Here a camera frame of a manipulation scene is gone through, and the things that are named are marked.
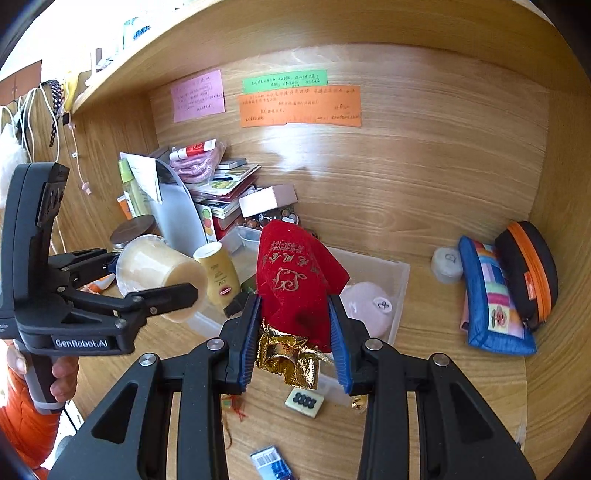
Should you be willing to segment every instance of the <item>clear plastic storage box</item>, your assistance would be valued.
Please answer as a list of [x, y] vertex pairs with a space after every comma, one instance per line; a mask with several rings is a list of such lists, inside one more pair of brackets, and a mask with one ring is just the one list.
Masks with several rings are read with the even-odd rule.
[[[222, 243], [232, 256], [240, 282], [244, 282], [256, 273], [257, 237], [260, 238], [259, 231], [246, 229], [250, 231], [247, 232], [245, 229], [246, 227], [235, 227], [222, 239]], [[370, 281], [382, 287], [389, 295], [395, 309], [394, 321], [390, 331], [384, 335], [382, 340], [393, 345], [400, 325], [410, 265], [347, 252], [338, 248], [329, 248], [329, 250], [349, 273], [349, 284]], [[206, 301], [205, 307], [188, 321], [188, 325], [200, 335], [211, 338], [219, 335], [225, 321], [224, 314]], [[321, 362], [320, 371], [318, 393], [331, 401], [349, 406], [351, 398], [339, 385], [334, 368]]]

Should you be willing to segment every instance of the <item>human hand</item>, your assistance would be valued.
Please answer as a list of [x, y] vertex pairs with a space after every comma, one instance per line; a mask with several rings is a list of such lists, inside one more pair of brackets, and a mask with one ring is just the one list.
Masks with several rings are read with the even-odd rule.
[[[24, 355], [15, 348], [12, 342], [7, 343], [8, 367], [19, 377], [24, 378], [28, 368], [27, 361]], [[51, 372], [56, 378], [56, 381], [52, 383], [50, 391], [51, 395], [53, 395], [58, 402], [65, 402], [74, 397], [76, 387], [78, 386], [78, 370], [77, 356], [62, 356], [53, 364]]]

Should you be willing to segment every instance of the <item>pink sticky note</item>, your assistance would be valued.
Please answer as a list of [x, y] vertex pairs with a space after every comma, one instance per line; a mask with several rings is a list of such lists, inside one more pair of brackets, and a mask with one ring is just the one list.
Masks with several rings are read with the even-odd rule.
[[220, 70], [178, 83], [170, 87], [170, 93], [173, 96], [175, 122], [226, 111]]

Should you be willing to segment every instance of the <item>metal jar lid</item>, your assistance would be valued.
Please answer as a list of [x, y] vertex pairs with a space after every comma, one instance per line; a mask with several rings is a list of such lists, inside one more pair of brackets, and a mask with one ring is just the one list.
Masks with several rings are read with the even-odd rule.
[[111, 234], [111, 244], [116, 252], [121, 252], [125, 246], [142, 235], [159, 235], [158, 224], [154, 215], [140, 215], [126, 220]]

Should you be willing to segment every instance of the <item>orange clothing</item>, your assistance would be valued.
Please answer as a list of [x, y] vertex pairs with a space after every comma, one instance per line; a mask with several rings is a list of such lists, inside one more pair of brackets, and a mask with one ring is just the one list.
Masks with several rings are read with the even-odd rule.
[[0, 429], [23, 461], [41, 480], [46, 480], [48, 471], [40, 465], [53, 450], [60, 415], [41, 415], [35, 410], [25, 381], [7, 370], [8, 403], [0, 408]]

